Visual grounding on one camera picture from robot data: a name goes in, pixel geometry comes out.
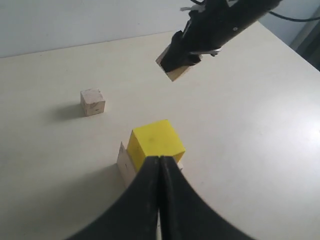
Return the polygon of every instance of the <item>block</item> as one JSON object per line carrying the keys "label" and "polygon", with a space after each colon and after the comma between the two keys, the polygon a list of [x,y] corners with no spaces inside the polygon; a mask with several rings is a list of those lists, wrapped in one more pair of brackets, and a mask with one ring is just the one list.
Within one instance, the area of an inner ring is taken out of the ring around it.
{"label": "block", "polygon": [[[127,152],[125,149],[124,144],[121,142],[120,144],[120,149],[119,149],[119,154],[118,158],[116,160],[116,164],[119,168],[120,174],[122,176],[122,179],[124,181],[125,187],[129,187],[129,185],[132,183],[134,178],[137,175],[136,168]],[[181,162],[181,160],[177,163],[178,168],[180,171],[183,170],[184,166]]]}
{"label": "block", "polygon": [[91,116],[105,111],[106,100],[97,88],[81,91],[81,105],[84,115]]}
{"label": "block", "polygon": [[178,163],[185,151],[167,119],[133,129],[127,146],[136,172],[147,156],[172,156]]}
{"label": "block", "polygon": [[[161,66],[161,61],[164,58],[164,56],[166,55],[168,49],[169,49],[170,45],[160,54],[160,56],[155,60],[155,62],[159,65],[159,67],[163,70],[162,66]],[[174,82],[175,80],[177,80],[179,77],[181,77],[183,74],[187,73],[188,70],[190,70],[192,68],[192,66],[182,66],[179,67],[173,71],[170,72],[166,72],[165,74],[168,76],[168,78]]]}

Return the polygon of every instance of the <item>table surface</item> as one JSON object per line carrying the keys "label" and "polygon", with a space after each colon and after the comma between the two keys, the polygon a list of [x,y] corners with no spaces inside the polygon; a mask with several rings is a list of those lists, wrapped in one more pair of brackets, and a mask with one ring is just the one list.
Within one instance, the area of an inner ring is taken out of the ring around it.
{"label": "table surface", "polygon": [[[320,239],[320,72],[259,23],[171,82],[172,32],[0,59],[0,239],[59,240],[125,187],[132,128],[169,119],[183,173],[258,240]],[[80,91],[106,111],[83,117]]]}

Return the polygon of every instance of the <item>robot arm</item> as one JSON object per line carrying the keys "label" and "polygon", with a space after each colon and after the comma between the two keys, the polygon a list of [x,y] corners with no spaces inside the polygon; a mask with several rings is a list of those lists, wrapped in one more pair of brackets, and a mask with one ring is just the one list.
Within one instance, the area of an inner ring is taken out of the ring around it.
{"label": "robot arm", "polygon": [[176,32],[160,65],[166,73],[213,57],[221,47],[276,8],[282,0],[204,0],[189,12],[184,31]]}

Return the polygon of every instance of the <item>white wall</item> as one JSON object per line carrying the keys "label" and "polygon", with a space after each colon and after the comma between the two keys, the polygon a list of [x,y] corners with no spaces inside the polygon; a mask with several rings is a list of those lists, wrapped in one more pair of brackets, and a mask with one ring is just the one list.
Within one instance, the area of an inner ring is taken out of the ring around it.
{"label": "white wall", "polygon": [[[274,12],[290,18],[307,19],[312,17],[319,6],[320,0],[283,0]],[[287,45],[293,42],[305,26],[305,23],[282,20],[270,14],[260,22]]]}
{"label": "white wall", "polygon": [[[280,14],[307,18],[319,0],[283,0]],[[189,0],[0,0],[0,57],[171,30],[188,19]],[[290,44],[304,24],[271,15],[261,22]]]}

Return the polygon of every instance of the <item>yellow cube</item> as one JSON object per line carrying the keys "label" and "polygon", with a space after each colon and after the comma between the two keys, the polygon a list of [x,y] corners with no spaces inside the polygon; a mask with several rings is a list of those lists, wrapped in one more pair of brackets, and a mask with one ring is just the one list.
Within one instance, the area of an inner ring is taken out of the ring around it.
{"label": "yellow cube", "polygon": [[147,156],[172,156],[179,162],[186,149],[168,120],[132,130],[127,152],[139,171]]}

